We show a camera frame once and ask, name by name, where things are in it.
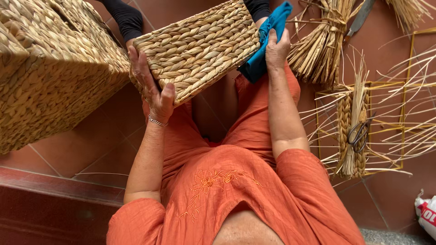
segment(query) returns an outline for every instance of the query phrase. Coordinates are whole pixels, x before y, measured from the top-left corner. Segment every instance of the left hand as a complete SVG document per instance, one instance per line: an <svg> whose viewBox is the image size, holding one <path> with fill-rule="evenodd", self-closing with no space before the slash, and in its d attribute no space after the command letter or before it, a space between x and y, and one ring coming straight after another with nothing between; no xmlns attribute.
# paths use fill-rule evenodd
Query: left hand
<svg viewBox="0 0 436 245"><path fill-rule="evenodd" d="M269 30L268 45L266 46L266 67L268 71L283 70L286 62L286 57L291 49L289 40L289 31L285 28L282 38L277 43L276 30Z"/></svg>
<svg viewBox="0 0 436 245"><path fill-rule="evenodd" d="M148 68L145 53L141 51L138 55L136 49L129 46L129 56L132 62L133 74L144 87L143 96L150 106L150 117L161 123L167 123L174 110L174 84L167 83L162 93L160 93Z"/></svg>

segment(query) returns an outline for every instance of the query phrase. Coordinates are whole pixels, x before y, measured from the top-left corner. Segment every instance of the braided weave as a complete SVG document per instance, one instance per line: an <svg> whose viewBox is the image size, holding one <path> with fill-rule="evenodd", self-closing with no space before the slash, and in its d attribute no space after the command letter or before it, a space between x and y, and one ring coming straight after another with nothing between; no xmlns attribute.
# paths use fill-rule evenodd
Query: braided weave
<svg viewBox="0 0 436 245"><path fill-rule="evenodd" d="M335 173L344 163L345 156L347 155L348 143L347 135L348 128L351 125L351 103L352 103L352 93L347 94L344 98L338 101L337 105L337 129L338 129L338 142L339 142L339 162L336 166Z"/></svg>
<svg viewBox="0 0 436 245"><path fill-rule="evenodd" d="M147 55L161 88L174 83L176 106L241 65L260 47L258 30L242 0L230 0L138 37L133 45ZM142 85L131 78L142 92Z"/></svg>
<svg viewBox="0 0 436 245"><path fill-rule="evenodd" d="M0 21L0 154L72 129L129 81L87 2L0 0Z"/></svg>
<svg viewBox="0 0 436 245"><path fill-rule="evenodd" d="M366 111L368 109L368 104L369 104L368 91L364 91L363 96L364 96L364 100L362 105L363 108L360 115L360 122L366 121L367 118ZM364 140L365 137L359 140L359 142L357 143L357 149L360 149L362 147ZM354 153L354 168L353 168L353 175L351 176L351 178L362 177L362 175L365 173L365 164L366 164L365 150L359 153Z"/></svg>

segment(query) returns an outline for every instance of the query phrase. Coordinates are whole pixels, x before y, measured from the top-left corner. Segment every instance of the gray concrete floor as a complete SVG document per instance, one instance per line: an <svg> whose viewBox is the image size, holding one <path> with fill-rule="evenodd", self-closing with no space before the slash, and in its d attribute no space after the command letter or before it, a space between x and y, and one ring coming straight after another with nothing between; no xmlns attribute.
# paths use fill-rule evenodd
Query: gray concrete floor
<svg viewBox="0 0 436 245"><path fill-rule="evenodd" d="M419 237L388 231L360 229L367 245L433 245L431 237Z"/></svg>

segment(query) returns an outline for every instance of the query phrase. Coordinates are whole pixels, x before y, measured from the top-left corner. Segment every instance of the orange embroidery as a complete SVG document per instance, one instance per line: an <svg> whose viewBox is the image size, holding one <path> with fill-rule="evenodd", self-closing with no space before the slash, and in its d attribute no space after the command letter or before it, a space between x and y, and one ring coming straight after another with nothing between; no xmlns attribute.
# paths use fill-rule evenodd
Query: orange embroidery
<svg viewBox="0 0 436 245"><path fill-rule="evenodd" d="M230 183L232 180L238 180L238 178L240 178L240 177L248 177L255 184L260 185L261 187L264 187L263 185L261 185L259 183L259 181L251 178L244 171L221 170L218 172L217 170L215 170L214 174L212 174L212 172L210 172L208 170L204 174L203 170L200 170L197 174L194 175L194 180L195 180L196 184L193 187L189 188L191 191L198 191L198 193L197 193L197 195L195 195L194 197L192 197L189 200L190 204L186 207L185 212L179 215L179 218L182 216L186 217L186 215L189 214L189 211L191 211L191 215L189 217L192 219L192 222L194 222L194 219L197 219L195 217L195 213L197 213L197 214L200 213L198 210L201 208L201 206L197 207L197 201L200 200L201 191L203 191L204 193L207 194L209 192L209 189L214 185L223 189L221 186L217 185L217 183L219 183L218 179L222 179L223 183L227 184L227 183Z"/></svg>

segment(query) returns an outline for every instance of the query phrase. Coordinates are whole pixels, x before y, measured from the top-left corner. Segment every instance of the knife blade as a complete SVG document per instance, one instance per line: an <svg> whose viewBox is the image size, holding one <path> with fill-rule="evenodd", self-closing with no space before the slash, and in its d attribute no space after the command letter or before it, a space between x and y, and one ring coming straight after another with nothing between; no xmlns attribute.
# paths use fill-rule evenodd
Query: knife blade
<svg viewBox="0 0 436 245"><path fill-rule="evenodd" d="M366 17L368 17L369 12L371 12L372 6L374 5L375 0L365 0L365 2L362 5L362 8L359 10L359 12L356 15L356 18L353 21L353 24L350 27L350 30L348 31L347 35L344 37L344 44L346 44L351 36L354 34L354 32L358 31L360 27L362 27L363 23L366 20Z"/></svg>

